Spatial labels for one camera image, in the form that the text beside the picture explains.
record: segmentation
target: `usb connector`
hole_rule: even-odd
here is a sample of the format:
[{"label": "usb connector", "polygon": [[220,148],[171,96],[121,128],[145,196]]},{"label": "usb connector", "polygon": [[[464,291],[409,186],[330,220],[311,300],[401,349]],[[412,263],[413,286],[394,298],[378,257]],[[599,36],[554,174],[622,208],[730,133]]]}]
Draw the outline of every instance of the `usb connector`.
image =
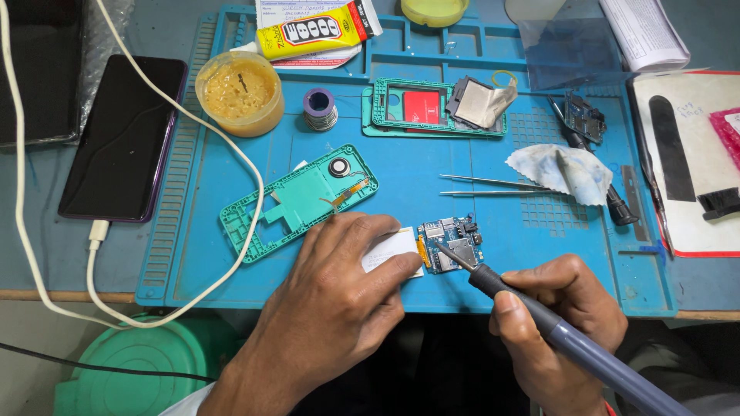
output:
[{"label": "usb connector", "polygon": [[100,248],[100,243],[105,241],[105,236],[108,235],[108,227],[110,221],[105,220],[94,220],[92,222],[92,228],[90,229],[90,249],[97,250]]}]

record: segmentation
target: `black cable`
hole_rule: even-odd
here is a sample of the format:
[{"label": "black cable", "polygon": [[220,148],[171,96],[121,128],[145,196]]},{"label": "black cable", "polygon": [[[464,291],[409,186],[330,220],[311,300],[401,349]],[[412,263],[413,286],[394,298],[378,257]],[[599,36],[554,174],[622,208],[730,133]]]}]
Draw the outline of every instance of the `black cable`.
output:
[{"label": "black cable", "polygon": [[122,372],[124,374],[135,374],[135,375],[157,375],[157,376],[167,376],[167,377],[183,377],[183,378],[191,378],[193,380],[206,381],[207,383],[212,383],[215,381],[214,379],[210,377],[204,377],[202,375],[187,374],[185,372],[148,372],[148,371],[141,371],[141,370],[119,369],[116,367],[93,366],[92,364],[78,363],[77,361],[65,360],[63,358],[52,357],[51,355],[42,354],[40,352],[31,351],[29,349],[18,348],[17,346],[8,345],[2,342],[0,342],[0,348],[6,349],[12,352],[19,352],[21,354],[30,355],[31,357],[41,358],[42,360],[53,361],[55,363],[64,364],[66,366],[79,367],[81,369],[98,370],[98,371],[105,371],[105,372]]}]

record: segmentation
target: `wire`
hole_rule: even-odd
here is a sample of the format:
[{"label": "wire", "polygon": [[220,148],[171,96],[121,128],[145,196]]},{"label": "wire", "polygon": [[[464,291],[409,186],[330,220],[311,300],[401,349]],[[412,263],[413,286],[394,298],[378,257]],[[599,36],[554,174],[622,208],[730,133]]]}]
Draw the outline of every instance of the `wire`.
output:
[{"label": "wire", "polygon": [[2,342],[0,342],[0,348],[6,349],[12,352],[18,352],[19,354],[30,355],[31,357],[41,358],[42,360],[48,360],[48,361],[53,361],[55,363],[64,364],[65,366],[79,367],[81,369],[87,369],[87,370],[98,370],[98,371],[103,371],[103,372],[122,372],[124,374],[135,374],[135,375],[157,375],[161,377],[182,377],[182,378],[191,378],[193,380],[205,381],[207,383],[213,383],[215,381],[215,379],[211,377],[204,377],[202,375],[188,374],[186,372],[150,372],[150,371],[144,371],[144,370],[119,369],[118,367],[95,366],[92,364],[80,363],[78,361],[65,360],[63,358],[52,357],[51,355],[46,355],[40,352],[31,351],[30,349],[8,345]]},{"label": "wire", "polygon": [[87,321],[102,323],[103,325],[110,326],[111,328],[118,328],[118,325],[114,323],[103,321],[92,316],[81,315],[75,312],[62,309],[56,306],[49,299],[49,295],[44,287],[44,281],[41,279],[41,271],[38,269],[38,262],[36,261],[36,255],[33,253],[31,242],[28,238],[28,232],[26,231],[26,223],[23,218],[23,206],[25,202],[25,185],[26,185],[26,138],[25,138],[25,114],[23,112],[23,104],[21,103],[21,93],[18,89],[18,81],[16,80],[16,71],[13,69],[13,57],[10,54],[10,18],[7,12],[7,4],[5,0],[0,0],[0,43],[2,44],[2,56],[3,65],[5,66],[5,73],[7,74],[7,83],[10,87],[10,94],[13,97],[13,105],[16,108],[16,163],[17,166],[17,182],[16,182],[16,226],[18,227],[18,234],[21,237],[21,243],[23,249],[26,252],[28,258],[28,264],[31,267],[31,274],[33,280],[36,282],[36,289],[38,289],[38,295],[41,296],[41,301],[44,305],[54,312],[62,315],[70,316],[72,318],[84,319]]},{"label": "wire", "polygon": [[185,110],[180,104],[178,104],[175,100],[170,98],[167,94],[163,93],[157,86],[155,86],[146,75],[144,75],[144,72],[141,70],[141,68],[136,64],[134,61],[134,58],[131,56],[131,53],[129,53],[129,50],[124,45],[123,41],[121,40],[121,37],[119,36],[118,32],[115,30],[115,27],[113,26],[113,22],[110,20],[110,16],[108,15],[108,12],[103,5],[103,2],[101,0],[96,0],[98,3],[98,7],[100,7],[101,12],[103,13],[103,17],[106,20],[106,23],[108,23],[108,27],[111,29],[113,36],[115,37],[116,42],[118,42],[118,46],[121,47],[121,49],[124,52],[124,55],[128,58],[129,62],[133,66],[134,70],[139,74],[141,79],[144,80],[144,82],[149,85],[157,94],[159,94],[162,98],[164,98],[167,102],[169,102],[172,106],[180,110],[184,115],[187,115],[192,120],[197,121],[198,123],[204,125],[205,127],[208,127],[209,129],[213,130],[216,134],[221,136],[223,140],[226,141],[226,143],[231,146],[231,148],[249,165],[249,167],[252,169],[252,171],[255,173],[255,177],[257,178],[258,182],[258,189],[259,189],[259,195],[257,198],[257,207],[255,209],[255,216],[252,219],[251,224],[249,225],[249,231],[246,235],[246,240],[244,241],[244,247],[242,248],[241,252],[239,253],[239,256],[237,257],[236,262],[234,262],[234,265],[229,269],[228,272],[226,272],[225,275],[221,276],[216,282],[214,282],[208,289],[203,291],[200,295],[198,295],[195,299],[190,301],[186,306],[183,306],[180,309],[175,310],[173,313],[167,315],[165,318],[152,322],[152,323],[144,323],[139,321],[134,321],[133,319],[127,317],[126,315],[121,314],[120,312],[117,312],[111,308],[109,308],[105,303],[103,303],[100,298],[98,297],[98,294],[95,293],[95,288],[92,285],[92,273],[93,273],[93,264],[95,260],[95,253],[97,252],[98,246],[100,246],[100,240],[93,239],[90,244],[91,253],[90,253],[90,259],[92,262],[88,261],[88,292],[90,294],[90,297],[92,298],[92,301],[103,311],[108,313],[109,315],[120,319],[123,322],[128,323],[130,326],[121,326],[116,325],[114,323],[103,321],[102,319],[98,319],[92,316],[82,315],[75,312],[68,311],[66,309],[62,309],[59,306],[56,306],[50,299],[49,295],[47,294],[46,287],[44,285],[44,281],[41,277],[41,271],[38,268],[38,261],[36,260],[36,255],[33,252],[33,248],[31,247],[30,239],[28,238],[28,232],[26,230],[24,216],[23,216],[23,210],[24,210],[24,203],[25,203],[25,178],[26,178],[26,172],[25,172],[25,124],[24,124],[24,111],[23,111],[23,104],[21,102],[21,94],[18,89],[18,82],[16,80],[16,73],[13,68],[13,58],[10,52],[10,18],[8,16],[7,11],[7,4],[5,3],[5,0],[0,0],[0,38],[1,38],[1,44],[2,44],[2,53],[3,53],[3,64],[5,66],[5,72],[7,74],[7,80],[8,84],[10,85],[10,93],[13,97],[13,105],[16,110],[16,147],[17,147],[17,172],[18,172],[18,181],[17,181],[17,190],[16,190],[16,226],[18,227],[18,234],[21,237],[21,242],[23,244],[24,251],[26,252],[26,256],[28,258],[28,263],[31,268],[31,273],[33,275],[33,280],[36,283],[36,289],[38,290],[38,294],[41,297],[41,301],[44,303],[44,305],[49,308],[50,310],[57,312],[62,315],[70,316],[72,318],[78,318],[78,319],[84,319],[86,321],[92,321],[101,323],[103,325],[109,326],[113,329],[129,329],[132,326],[138,327],[138,328],[154,328],[157,326],[164,325],[167,322],[170,322],[179,316],[181,316],[183,313],[185,313],[187,310],[192,308],[197,302],[205,298],[208,294],[213,292],[217,287],[219,287],[226,279],[231,277],[232,274],[236,271],[236,269],[241,264],[242,260],[244,259],[244,256],[246,255],[246,251],[249,247],[249,243],[252,240],[252,235],[254,234],[255,227],[257,226],[257,222],[259,220],[259,214],[262,210],[262,202],[264,197],[264,183],[262,181],[262,175],[260,175],[259,170],[257,167],[252,163],[252,161],[249,160],[249,158],[246,157],[246,155],[237,147],[236,144],[223,132],[213,127],[211,124],[205,122],[204,120],[201,120],[200,118],[196,117],[195,115],[191,114],[191,112]]},{"label": "wire", "polygon": [[254,215],[254,218],[252,218],[251,224],[249,225],[249,231],[246,234],[246,240],[244,241],[244,247],[239,253],[239,256],[237,257],[236,262],[234,262],[234,264],[231,266],[229,271],[226,272],[225,275],[221,276],[221,278],[219,278],[216,282],[214,282],[208,289],[204,290],[203,293],[196,296],[195,299],[190,301],[187,305],[183,306],[180,309],[175,310],[173,313],[167,315],[166,317],[162,318],[159,321],[151,322],[151,323],[134,321],[133,319],[127,317],[126,315],[123,315],[120,312],[109,308],[108,305],[106,305],[105,303],[103,303],[103,301],[100,300],[100,298],[98,297],[98,294],[95,293],[95,284],[93,281],[93,266],[95,264],[95,254],[97,253],[97,250],[95,249],[90,250],[90,257],[87,262],[87,291],[90,294],[90,297],[92,298],[92,302],[94,302],[95,305],[98,305],[98,308],[108,313],[108,315],[111,315],[117,319],[120,319],[123,322],[128,323],[131,326],[136,326],[137,328],[155,328],[157,326],[164,325],[165,323],[170,322],[180,317],[183,313],[187,312],[190,308],[192,308],[196,303],[200,302],[203,298],[205,298],[211,292],[216,290],[216,288],[218,288],[223,282],[225,282],[228,278],[231,277],[231,275],[234,274],[236,269],[242,263],[244,256],[246,255],[246,251],[249,248],[249,243],[252,241],[252,235],[255,232],[255,227],[257,226],[257,222],[260,217],[258,213],[262,210],[262,201],[263,201],[264,194],[265,194],[264,183],[262,182],[262,175],[260,175],[260,171],[252,163],[252,161],[250,161],[249,158],[246,157],[246,155],[241,151],[241,149],[239,149],[239,147],[236,144],[234,144],[234,142],[229,138],[229,136],[221,132],[219,129],[213,127],[211,124],[191,114],[191,112],[189,112],[188,110],[185,110],[180,104],[177,103],[177,101],[173,100],[167,94],[163,93],[159,88],[157,88],[156,85],[154,85],[147,78],[146,75],[144,75],[144,72],[136,64],[136,61],[134,61],[134,58],[131,56],[131,53],[126,48],[126,45],[124,45],[124,42],[121,40],[121,37],[118,35],[118,32],[115,30],[115,26],[113,26],[113,22],[110,20],[110,16],[108,15],[108,11],[105,9],[105,6],[103,5],[103,1],[102,0],[96,0],[96,1],[98,2],[98,7],[100,7],[100,11],[103,13],[103,17],[105,18],[106,23],[108,23],[108,27],[110,28],[113,36],[115,37],[115,41],[118,42],[118,46],[121,47],[121,50],[124,52],[124,55],[126,55],[126,57],[129,59],[129,62],[131,62],[131,65],[134,67],[134,69],[139,74],[141,79],[143,79],[144,82],[146,82],[147,85],[149,85],[152,88],[152,90],[154,90],[162,98],[167,100],[175,108],[180,110],[184,115],[187,115],[194,121],[197,121],[198,123],[204,125],[205,127],[208,127],[209,129],[213,130],[213,132],[221,136],[221,138],[225,140],[226,143],[228,143],[229,146],[231,146],[231,148],[239,156],[241,156],[241,158],[246,162],[246,164],[249,165],[249,167],[255,173],[255,177],[257,178],[257,182],[258,182],[259,196],[257,198],[257,207],[255,209],[255,215]]},{"label": "wire", "polygon": [[303,120],[306,122],[306,126],[309,129],[317,132],[325,132],[330,130],[337,123],[337,106],[332,107],[332,111],[326,115],[311,115],[307,111],[303,111]]}]

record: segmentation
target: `yellow glue tube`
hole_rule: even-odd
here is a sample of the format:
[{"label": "yellow glue tube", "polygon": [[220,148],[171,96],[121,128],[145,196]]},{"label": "yellow glue tube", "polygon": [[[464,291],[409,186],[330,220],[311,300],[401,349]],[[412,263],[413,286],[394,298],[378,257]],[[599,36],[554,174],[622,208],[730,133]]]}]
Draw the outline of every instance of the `yellow glue tube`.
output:
[{"label": "yellow glue tube", "polygon": [[257,29],[253,42],[231,51],[255,52],[268,61],[350,47],[383,33],[371,0],[354,0],[313,16]]}]

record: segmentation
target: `smartphone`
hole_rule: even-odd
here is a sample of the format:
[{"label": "smartphone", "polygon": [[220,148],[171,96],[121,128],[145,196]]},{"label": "smartphone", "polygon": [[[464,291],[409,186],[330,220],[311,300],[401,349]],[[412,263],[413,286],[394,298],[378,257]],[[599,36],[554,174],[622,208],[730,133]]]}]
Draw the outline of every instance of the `smartphone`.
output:
[{"label": "smartphone", "polygon": [[[85,0],[8,1],[26,144],[76,140]],[[0,147],[16,145],[16,108],[0,65]]]},{"label": "smartphone", "polygon": [[[144,74],[180,100],[187,65],[135,56]],[[72,163],[58,213],[67,218],[146,222],[163,176],[177,110],[123,55],[108,59]]]}]

